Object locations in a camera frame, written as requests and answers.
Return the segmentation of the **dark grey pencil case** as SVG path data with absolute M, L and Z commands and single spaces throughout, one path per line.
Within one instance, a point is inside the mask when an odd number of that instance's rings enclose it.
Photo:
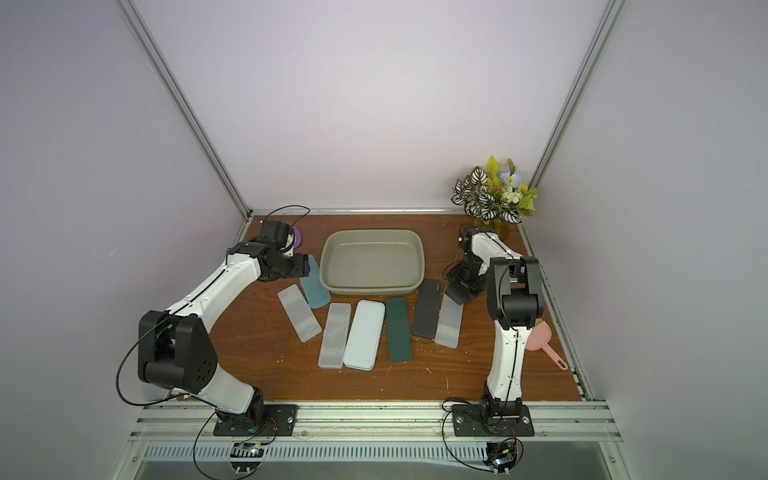
M 425 279 L 418 289 L 411 332 L 414 336 L 434 339 L 441 304 L 441 284 Z

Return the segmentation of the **teal ribbed pencil case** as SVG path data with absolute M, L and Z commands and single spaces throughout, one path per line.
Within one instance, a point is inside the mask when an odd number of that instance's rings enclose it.
M 319 265 L 313 255 L 308 256 L 308 262 L 309 274 L 300 279 L 300 285 L 309 307 L 315 310 L 331 303 L 331 293 L 320 281 Z

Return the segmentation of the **grey-green plastic storage box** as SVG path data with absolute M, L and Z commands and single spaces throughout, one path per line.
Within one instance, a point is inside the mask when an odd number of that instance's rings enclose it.
M 425 277 L 420 236 L 411 230 L 341 230 L 331 234 L 319 261 L 322 285 L 339 295 L 403 295 Z

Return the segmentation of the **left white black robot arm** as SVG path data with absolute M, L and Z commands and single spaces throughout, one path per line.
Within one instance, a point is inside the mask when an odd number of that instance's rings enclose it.
M 293 226 L 264 220 L 258 234 L 229 248 L 223 263 L 191 293 L 165 310 L 148 311 L 139 321 L 139 380 L 191 395 L 213 406 L 223 421 L 246 429 L 262 425 L 262 392 L 220 365 L 210 331 L 251 284 L 309 275 L 308 256 L 296 253 L 294 243 Z

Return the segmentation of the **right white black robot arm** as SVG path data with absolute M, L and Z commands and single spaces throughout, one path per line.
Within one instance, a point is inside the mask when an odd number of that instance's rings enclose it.
M 525 347 L 544 310 L 539 261 L 513 251 L 489 228 L 462 226 L 458 245 L 462 259 L 447 273 L 447 296 L 463 305 L 484 293 L 494 326 L 480 418 L 486 423 L 519 418 Z

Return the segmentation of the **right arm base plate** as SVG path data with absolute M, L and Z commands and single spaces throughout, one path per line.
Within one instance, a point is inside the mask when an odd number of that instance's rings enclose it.
M 474 404 L 450 407 L 449 419 L 456 437 L 533 437 L 535 428 L 530 410 L 524 404 L 510 404 L 504 414 L 487 413 Z

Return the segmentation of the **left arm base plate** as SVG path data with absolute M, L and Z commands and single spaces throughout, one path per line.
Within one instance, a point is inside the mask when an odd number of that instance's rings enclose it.
M 214 436 L 276 436 L 293 434 L 299 407 L 296 404 L 259 404 L 242 414 L 216 412 Z

